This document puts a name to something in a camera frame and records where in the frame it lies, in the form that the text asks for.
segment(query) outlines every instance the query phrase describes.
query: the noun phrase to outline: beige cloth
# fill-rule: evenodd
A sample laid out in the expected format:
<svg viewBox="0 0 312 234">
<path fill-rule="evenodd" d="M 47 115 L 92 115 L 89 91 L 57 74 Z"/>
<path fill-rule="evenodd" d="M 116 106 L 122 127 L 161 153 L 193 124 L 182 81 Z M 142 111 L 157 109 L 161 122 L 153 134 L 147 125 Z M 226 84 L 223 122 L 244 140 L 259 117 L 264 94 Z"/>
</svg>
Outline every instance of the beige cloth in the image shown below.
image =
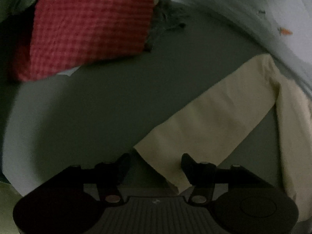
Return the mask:
<svg viewBox="0 0 312 234">
<path fill-rule="evenodd" d="M 179 192 L 190 187 L 181 156 L 219 165 L 276 104 L 284 187 L 299 208 L 312 209 L 311 101 L 268 54 L 256 56 L 154 128 L 135 149 Z"/>
</svg>

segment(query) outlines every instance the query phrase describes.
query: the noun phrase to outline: silver rivet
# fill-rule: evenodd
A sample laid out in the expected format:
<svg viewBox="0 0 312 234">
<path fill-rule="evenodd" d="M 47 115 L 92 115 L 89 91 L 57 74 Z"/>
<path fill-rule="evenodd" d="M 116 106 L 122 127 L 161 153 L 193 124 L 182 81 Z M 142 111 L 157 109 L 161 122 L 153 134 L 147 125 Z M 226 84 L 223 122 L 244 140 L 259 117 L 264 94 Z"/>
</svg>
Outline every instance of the silver rivet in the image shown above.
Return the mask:
<svg viewBox="0 0 312 234">
<path fill-rule="evenodd" d="M 105 200 L 108 203 L 118 203 L 121 200 L 121 198 L 118 195 L 108 195 L 106 196 Z"/>
<path fill-rule="evenodd" d="M 202 195 L 195 195 L 192 197 L 192 201 L 196 204 L 203 204 L 207 201 L 205 196 Z"/>
</svg>

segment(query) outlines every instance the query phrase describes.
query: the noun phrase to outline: folded fabric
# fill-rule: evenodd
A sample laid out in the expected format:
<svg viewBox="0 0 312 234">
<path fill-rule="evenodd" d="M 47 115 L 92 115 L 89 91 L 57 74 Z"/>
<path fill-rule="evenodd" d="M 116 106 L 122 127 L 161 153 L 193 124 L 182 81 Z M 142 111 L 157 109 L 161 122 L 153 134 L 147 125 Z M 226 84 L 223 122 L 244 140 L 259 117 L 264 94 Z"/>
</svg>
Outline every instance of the folded fabric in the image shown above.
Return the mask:
<svg viewBox="0 0 312 234">
<path fill-rule="evenodd" d="M 15 80 L 39 80 L 100 59 L 140 54 L 153 0 L 38 0 L 29 59 L 18 45 Z"/>
<path fill-rule="evenodd" d="M 188 153 L 219 165 L 276 104 L 285 191 L 299 208 L 312 209 L 312 102 L 283 76 L 270 55 L 259 55 L 154 128 L 135 149 L 179 192 L 190 187 L 180 167 Z"/>
<path fill-rule="evenodd" d="M 285 64 L 312 98 L 312 0 L 173 0 L 222 15 Z M 280 34 L 280 28 L 292 35 Z"/>
</svg>

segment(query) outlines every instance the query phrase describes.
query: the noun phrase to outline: red checkered pillow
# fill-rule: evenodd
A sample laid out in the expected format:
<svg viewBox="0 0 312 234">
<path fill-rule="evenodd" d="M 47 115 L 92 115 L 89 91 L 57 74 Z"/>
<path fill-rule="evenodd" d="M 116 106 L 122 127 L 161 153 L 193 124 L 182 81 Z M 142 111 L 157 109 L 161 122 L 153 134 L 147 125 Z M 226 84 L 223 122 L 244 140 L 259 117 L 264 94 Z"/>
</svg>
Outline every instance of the red checkered pillow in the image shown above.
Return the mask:
<svg viewBox="0 0 312 234">
<path fill-rule="evenodd" d="M 38 0 L 30 55 L 25 42 L 12 63 L 15 79 L 39 80 L 99 59 L 144 49 L 153 0 Z"/>
</svg>

